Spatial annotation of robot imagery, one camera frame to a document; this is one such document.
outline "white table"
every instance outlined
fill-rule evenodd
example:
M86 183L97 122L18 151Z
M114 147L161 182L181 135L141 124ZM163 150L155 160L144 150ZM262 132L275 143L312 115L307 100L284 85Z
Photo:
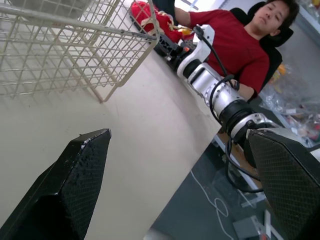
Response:
M220 126L154 52L105 104L78 90L0 98L0 225L79 134L110 128L88 240L141 240Z

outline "white wire basket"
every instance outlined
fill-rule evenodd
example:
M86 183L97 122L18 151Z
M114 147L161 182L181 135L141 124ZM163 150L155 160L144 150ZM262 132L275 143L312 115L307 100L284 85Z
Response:
M0 0L0 96L91 88L106 102L158 42L152 1L155 35L134 26L132 2Z

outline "man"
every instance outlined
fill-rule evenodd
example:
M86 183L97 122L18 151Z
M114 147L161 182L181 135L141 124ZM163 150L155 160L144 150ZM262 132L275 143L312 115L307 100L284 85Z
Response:
M213 47L228 73L239 75L238 92L249 100L260 92L269 69L269 57L259 41L288 28L299 13L299 5L295 0L268 0L245 26L226 10L186 12L175 7L174 13L183 26L193 28L208 24L214 29ZM210 54L207 63L223 75L213 54Z

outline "red t-shirt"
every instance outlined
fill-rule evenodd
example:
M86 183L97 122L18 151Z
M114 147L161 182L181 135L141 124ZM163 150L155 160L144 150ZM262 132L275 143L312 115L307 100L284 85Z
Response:
M259 93L269 69L269 57L259 41L250 36L243 24L226 10L190 12L193 28L210 25L214 31L213 47L229 74L238 75L239 82ZM223 72L211 53L207 63L221 76Z

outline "man's hair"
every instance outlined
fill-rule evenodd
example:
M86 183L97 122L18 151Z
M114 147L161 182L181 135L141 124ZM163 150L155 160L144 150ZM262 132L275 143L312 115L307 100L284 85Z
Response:
M277 0L267 0L266 4L272 3L274 1L277 1ZM296 2L296 0L280 0L280 1L284 2L289 7L289 15L283 21L279 29L287 29L295 21L299 13L300 7L299 7L299 4Z

